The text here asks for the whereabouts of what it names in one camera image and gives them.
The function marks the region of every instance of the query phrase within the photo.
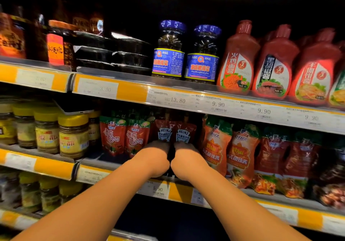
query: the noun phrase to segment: forearm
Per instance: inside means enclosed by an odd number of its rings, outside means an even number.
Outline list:
[[[210,204],[231,240],[309,240],[210,167],[194,173],[190,182]]]
[[[128,202],[149,178],[145,166],[134,159],[127,161],[13,240],[106,240]]]

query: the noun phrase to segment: blue label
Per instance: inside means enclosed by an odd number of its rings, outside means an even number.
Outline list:
[[[215,81],[219,57],[203,53],[187,55],[185,78]]]
[[[155,49],[152,73],[182,77],[184,52],[170,49]]]

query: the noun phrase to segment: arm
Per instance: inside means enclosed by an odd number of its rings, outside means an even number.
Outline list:
[[[140,187],[169,169],[168,150],[168,143],[148,144],[133,159],[12,240],[106,240]]]
[[[309,240],[209,167],[193,145],[177,142],[175,149],[171,161],[175,175],[198,189],[231,240]]]

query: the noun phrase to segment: hand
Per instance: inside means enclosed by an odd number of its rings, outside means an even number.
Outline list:
[[[167,160],[169,148],[169,143],[156,140],[143,147],[132,160],[139,162],[140,166],[146,166],[150,178],[157,178],[170,167]]]
[[[175,158],[171,161],[171,168],[175,175],[191,181],[193,176],[209,168],[209,165],[192,144],[178,141],[175,146]]]

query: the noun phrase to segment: blue lid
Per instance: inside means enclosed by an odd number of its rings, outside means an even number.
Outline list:
[[[198,25],[195,27],[194,32],[196,34],[199,34],[202,32],[210,32],[218,36],[222,33],[222,29],[214,25]]]
[[[184,23],[176,20],[164,20],[160,23],[160,28],[173,28],[173,29],[178,29],[182,32],[186,32],[187,27]]]

